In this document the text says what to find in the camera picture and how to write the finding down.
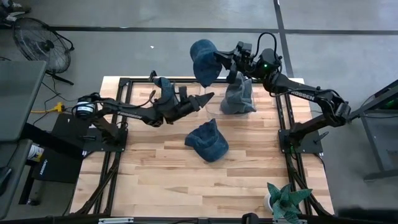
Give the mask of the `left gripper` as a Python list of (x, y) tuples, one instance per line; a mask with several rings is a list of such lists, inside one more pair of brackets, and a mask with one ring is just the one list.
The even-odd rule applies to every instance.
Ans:
[[(174, 114), (170, 114), (170, 116), (161, 113), (155, 108), (155, 124), (163, 124), (164, 121), (166, 121), (167, 124), (173, 124), (174, 121), (181, 119), (192, 112), (198, 111), (200, 108), (204, 108), (213, 96), (213, 92), (205, 93), (204, 95), (190, 95), (188, 97), (189, 102), (178, 108), (177, 111)], [(192, 105), (194, 98), (197, 100), (199, 106)]]

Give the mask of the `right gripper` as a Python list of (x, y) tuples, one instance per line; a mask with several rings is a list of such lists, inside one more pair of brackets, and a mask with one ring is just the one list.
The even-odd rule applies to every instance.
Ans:
[(217, 62), (222, 64), (225, 69), (229, 69), (228, 83), (234, 83), (238, 73), (241, 73), (249, 79), (259, 79), (256, 74), (256, 62), (250, 58), (233, 56), (234, 51), (214, 51), (213, 56)]

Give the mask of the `blue hat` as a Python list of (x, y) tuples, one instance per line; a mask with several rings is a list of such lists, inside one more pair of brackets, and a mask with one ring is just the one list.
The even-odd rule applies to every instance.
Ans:
[(218, 129), (216, 119), (205, 122), (190, 132), (185, 138), (185, 145), (207, 162), (216, 162), (229, 150), (229, 144)]
[(198, 40), (190, 47), (193, 74), (202, 87), (210, 86), (222, 71), (222, 64), (213, 55), (216, 51), (216, 46), (208, 39)]

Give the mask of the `light grey hat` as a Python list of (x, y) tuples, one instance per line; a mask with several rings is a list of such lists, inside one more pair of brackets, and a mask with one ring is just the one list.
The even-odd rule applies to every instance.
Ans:
[(245, 77), (239, 73), (237, 74), (235, 81), (228, 85), (225, 96), (220, 104), (220, 109), (224, 114), (244, 113), (244, 81)]

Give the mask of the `dark blue cap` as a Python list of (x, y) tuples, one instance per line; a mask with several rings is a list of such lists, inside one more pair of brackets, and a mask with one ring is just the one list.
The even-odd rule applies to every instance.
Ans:
[(161, 89), (160, 98), (155, 102), (157, 106), (164, 106), (172, 108), (178, 105), (177, 97), (175, 96), (174, 84), (165, 77), (154, 78), (154, 84)]

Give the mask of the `clear plastic bin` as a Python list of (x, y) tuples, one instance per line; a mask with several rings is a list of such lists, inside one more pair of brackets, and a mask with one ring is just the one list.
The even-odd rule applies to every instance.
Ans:
[[(213, 92), (213, 98), (206, 104), (206, 112), (209, 118), (216, 119), (246, 119), (251, 113), (241, 113), (241, 114), (224, 114), (220, 109), (221, 101), (225, 96), (228, 83), (214, 83), (212, 86), (205, 88), (205, 93)], [(252, 89), (252, 99), (254, 100), (254, 93)]]
[(178, 105), (172, 108), (157, 106), (155, 102), (157, 101), (157, 99), (160, 98), (161, 89), (157, 87), (155, 84), (152, 88), (152, 90), (155, 91), (154, 97), (152, 99), (152, 105), (161, 113), (166, 114), (167, 116), (170, 116), (170, 114), (174, 114), (178, 108), (182, 107), (185, 103), (188, 103), (189, 102), (188, 97), (190, 95), (195, 96), (200, 94), (200, 87), (199, 84), (197, 83), (182, 83), (182, 82), (174, 82), (173, 80), (170, 80), (170, 82), (174, 84), (175, 96), (177, 97), (178, 100)]

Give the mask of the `black rounded object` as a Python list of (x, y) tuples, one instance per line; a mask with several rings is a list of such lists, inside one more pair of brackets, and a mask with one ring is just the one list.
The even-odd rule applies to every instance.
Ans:
[(259, 217), (255, 213), (246, 213), (241, 217), (241, 224), (259, 224)]

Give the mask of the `black flat box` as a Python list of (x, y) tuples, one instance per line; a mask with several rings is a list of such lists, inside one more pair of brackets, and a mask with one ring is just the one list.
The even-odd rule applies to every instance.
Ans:
[(59, 114), (52, 134), (70, 144), (83, 147), (85, 144), (83, 136), (87, 134), (89, 126), (88, 121), (75, 118), (71, 114)]

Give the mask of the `yellow power plug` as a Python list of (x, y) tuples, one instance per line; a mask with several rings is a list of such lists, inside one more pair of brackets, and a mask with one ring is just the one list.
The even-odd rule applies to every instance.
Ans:
[(58, 102), (53, 108), (49, 110), (42, 110), (42, 111), (34, 111), (32, 110), (31, 113), (35, 114), (44, 114), (44, 113), (62, 113), (65, 111), (65, 105), (62, 102)]

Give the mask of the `black metal side table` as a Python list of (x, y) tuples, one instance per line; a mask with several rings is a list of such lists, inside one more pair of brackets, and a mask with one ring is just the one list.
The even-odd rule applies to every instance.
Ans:
[(364, 176), (366, 182), (398, 177), (398, 162), (391, 158), (398, 154), (398, 110), (379, 109), (397, 97), (398, 86), (377, 98), (373, 94), (349, 116), (349, 121), (361, 120), (379, 169)]

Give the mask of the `black floor fan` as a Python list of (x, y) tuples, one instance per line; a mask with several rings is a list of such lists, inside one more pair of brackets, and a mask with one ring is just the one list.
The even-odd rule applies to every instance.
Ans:
[(71, 65), (73, 43), (48, 24), (34, 18), (18, 18), (12, 27), (12, 37), (22, 55), (30, 61), (46, 63), (45, 73), (53, 79), (73, 85), (59, 76)]

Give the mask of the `black device green light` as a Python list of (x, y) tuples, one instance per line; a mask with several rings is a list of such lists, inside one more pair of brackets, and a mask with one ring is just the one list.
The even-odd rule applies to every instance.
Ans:
[[(385, 92), (393, 89), (395, 86), (398, 86), (398, 79), (394, 82), (392, 82), (391, 84), (389, 84), (388, 86), (384, 87), (383, 89), (379, 90), (378, 92), (376, 92), (374, 94), (374, 96), (377, 98), (379, 96), (381, 96), (382, 94), (384, 94)], [(391, 100), (389, 102), (387, 102), (386, 104), (382, 105), (379, 107), (380, 110), (398, 110), (398, 97), (395, 98), (394, 100)]]

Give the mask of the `white labelled can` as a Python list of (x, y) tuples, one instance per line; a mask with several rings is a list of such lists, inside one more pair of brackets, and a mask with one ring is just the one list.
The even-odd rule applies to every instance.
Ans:
[(44, 148), (32, 144), (27, 156), (27, 160), (34, 161), (34, 162), (40, 162), (42, 154), (44, 152)]

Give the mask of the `grey desk top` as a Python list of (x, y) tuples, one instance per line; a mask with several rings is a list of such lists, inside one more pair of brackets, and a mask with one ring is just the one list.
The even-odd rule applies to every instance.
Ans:
[(6, 182), (0, 184), (0, 220), (7, 216), (31, 145), (32, 141), (29, 139), (0, 144), (0, 180), (3, 177), (2, 167), (8, 167), (11, 170), (6, 177)]
[(46, 66), (44, 61), (0, 61), (0, 142), (19, 139)]

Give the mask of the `silver aluminium rail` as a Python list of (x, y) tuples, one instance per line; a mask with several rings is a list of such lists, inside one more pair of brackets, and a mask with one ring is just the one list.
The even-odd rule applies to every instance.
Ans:
[(134, 224), (133, 217), (100, 218), (98, 224)]

